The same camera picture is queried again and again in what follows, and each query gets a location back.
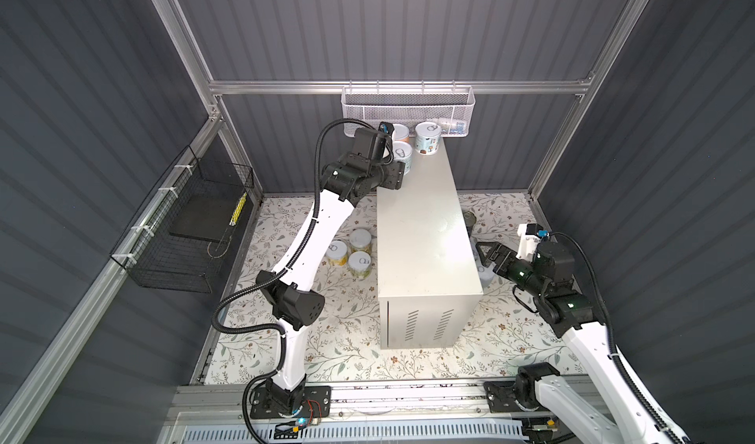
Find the black wire basket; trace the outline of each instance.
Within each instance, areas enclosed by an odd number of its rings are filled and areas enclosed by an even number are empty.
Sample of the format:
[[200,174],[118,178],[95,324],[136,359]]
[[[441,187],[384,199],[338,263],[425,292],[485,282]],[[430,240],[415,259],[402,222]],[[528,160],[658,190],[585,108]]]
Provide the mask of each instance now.
[[254,209],[253,180],[249,166],[194,158],[172,187],[158,189],[162,199],[145,222],[134,226],[141,209],[134,216],[115,248],[137,230],[131,249],[111,258],[142,287],[221,291]]

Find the yellow sticker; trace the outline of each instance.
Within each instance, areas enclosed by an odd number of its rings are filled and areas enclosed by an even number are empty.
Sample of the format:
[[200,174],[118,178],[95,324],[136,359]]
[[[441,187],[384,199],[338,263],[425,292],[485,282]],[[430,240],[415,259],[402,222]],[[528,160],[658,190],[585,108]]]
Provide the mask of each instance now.
[[241,210],[244,208],[245,203],[246,203],[246,192],[244,192],[244,194],[241,195],[239,202],[236,204],[236,210],[233,211],[233,215],[231,216],[231,222],[228,224],[229,226],[235,226],[236,223],[239,221],[239,216],[241,215]]

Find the gray can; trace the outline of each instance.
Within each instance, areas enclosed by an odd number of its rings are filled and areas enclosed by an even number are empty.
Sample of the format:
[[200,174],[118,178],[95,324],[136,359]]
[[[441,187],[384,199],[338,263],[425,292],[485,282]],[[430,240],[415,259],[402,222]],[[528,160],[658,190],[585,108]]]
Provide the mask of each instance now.
[[471,236],[474,224],[477,222],[477,216],[475,216],[470,210],[463,210],[461,216],[464,217],[464,225],[467,227],[467,236]]

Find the white wire basket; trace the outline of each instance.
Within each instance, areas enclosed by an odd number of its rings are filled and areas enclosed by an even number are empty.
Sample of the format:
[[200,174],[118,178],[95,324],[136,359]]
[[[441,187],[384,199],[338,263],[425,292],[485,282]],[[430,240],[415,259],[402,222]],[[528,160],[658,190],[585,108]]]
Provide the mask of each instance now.
[[[361,119],[377,128],[381,122],[401,123],[415,136],[414,127],[425,121],[438,123],[443,137],[469,134],[474,92],[461,85],[351,85],[341,92],[344,118]],[[356,125],[344,125],[354,137]]]

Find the robotic arm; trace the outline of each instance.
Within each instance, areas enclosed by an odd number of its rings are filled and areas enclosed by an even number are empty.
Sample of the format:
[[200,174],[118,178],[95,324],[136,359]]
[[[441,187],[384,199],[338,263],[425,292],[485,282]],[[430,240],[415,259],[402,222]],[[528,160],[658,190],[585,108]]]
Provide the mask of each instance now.
[[[493,263],[497,275],[511,280],[517,301],[538,313],[579,358],[616,424],[574,392],[548,363],[520,367],[514,389],[486,383],[489,394],[497,399],[513,400],[522,409],[542,405],[564,421],[584,444],[691,442],[612,344],[613,333],[605,308],[603,317],[598,319],[589,299],[573,288],[571,276],[575,261],[569,250],[563,244],[550,241],[548,231],[540,225],[521,224],[518,233],[518,252],[500,242],[478,242],[477,251],[483,265],[489,267]],[[588,264],[588,267],[592,273],[592,266]],[[529,293],[537,311],[529,308],[516,295],[516,290]]]
[[[317,143],[317,171],[322,138],[330,128],[344,122],[362,126],[355,130],[354,147],[337,162],[327,165],[316,178],[315,203],[291,247],[271,272],[258,274],[255,286],[224,298],[213,314],[213,327],[226,334],[275,329],[281,335],[282,353],[276,370],[252,379],[242,397],[243,418],[258,442],[263,441],[251,427],[248,411],[249,393],[255,383],[265,381],[264,387],[255,391],[259,394],[254,395],[253,405],[258,407],[257,411],[261,410],[258,418],[296,416],[307,400],[304,388],[307,336],[309,326],[325,306],[325,298],[312,291],[322,256],[362,197],[377,186],[398,190],[403,180],[404,163],[396,162],[392,157],[392,124],[381,123],[378,130],[374,130],[367,123],[352,119],[336,120],[323,129]],[[589,299],[573,288],[571,276],[575,261],[569,250],[563,244],[549,241],[549,233],[537,224],[520,225],[519,235],[518,252],[500,242],[478,242],[476,248],[483,265],[489,267],[493,264],[497,275],[511,280],[515,298],[523,307],[538,313],[579,358],[616,424],[574,392],[559,372],[547,363],[520,367],[513,389],[487,382],[486,391],[491,402],[492,397],[509,400],[523,410],[543,406],[567,423],[584,444],[689,443],[684,431],[652,398],[613,344],[605,305],[599,299],[602,317],[597,318]],[[516,295],[518,289],[532,296],[536,311],[519,299]],[[244,328],[221,325],[221,311],[235,299],[256,290],[261,290],[273,306],[276,323]]]
[[[221,301],[216,310],[213,326],[227,334],[245,332],[244,328],[231,329],[217,321],[219,311],[231,301],[260,289],[273,306],[276,324],[259,325],[255,330],[276,329],[282,337],[282,356],[277,371],[255,378],[264,382],[266,412],[281,416],[295,416],[302,408],[305,397],[304,352],[307,348],[309,326],[325,306],[325,298],[312,291],[317,269],[341,224],[349,217],[359,201],[375,187],[398,190],[404,175],[404,163],[392,157],[393,125],[381,123],[377,130],[358,120],[336,120],[323,130],[318,140],[316,165],[319,165],[319,148],[328,129],[343,122],[359,124],[354,134],[354,147],[337,162],[322,170],[315,203],[297,233],[291,247],[271,272],[259,272],[255,287],[237,291]],[[244,415],[248,427],[249,417],[244,400]]]

